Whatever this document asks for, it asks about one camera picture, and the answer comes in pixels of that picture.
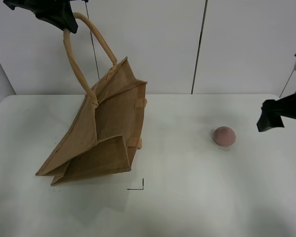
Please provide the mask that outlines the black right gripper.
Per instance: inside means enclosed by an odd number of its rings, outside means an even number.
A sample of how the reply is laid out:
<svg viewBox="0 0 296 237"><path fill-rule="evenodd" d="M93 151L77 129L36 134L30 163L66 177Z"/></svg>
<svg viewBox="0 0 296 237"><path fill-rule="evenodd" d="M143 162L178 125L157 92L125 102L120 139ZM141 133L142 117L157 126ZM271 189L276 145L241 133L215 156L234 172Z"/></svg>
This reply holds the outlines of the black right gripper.
<svg viewBox="0 0 296 237"><path fill-rule="evenodd" d="M275 100L266 100L261 107L261 115L257 122L258 132L265 132L273 128L284 128L281 116L296 120L296 92L278 100L280 108L277 114L273 106Z"/></svg>

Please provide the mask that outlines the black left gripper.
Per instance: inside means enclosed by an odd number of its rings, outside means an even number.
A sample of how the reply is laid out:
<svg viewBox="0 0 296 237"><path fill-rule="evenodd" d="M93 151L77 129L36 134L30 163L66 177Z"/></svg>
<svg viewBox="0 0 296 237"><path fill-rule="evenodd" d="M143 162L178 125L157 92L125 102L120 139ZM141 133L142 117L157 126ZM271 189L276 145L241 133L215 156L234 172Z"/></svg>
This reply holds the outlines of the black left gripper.
<svg viewBox="0 0 296 237"><path fill-rule="evenodd" d="M69 0L4 0L11 10L16 7L33 12L36 18L45 21L60 30L67 29L76 33L78 29Z"/></svg>

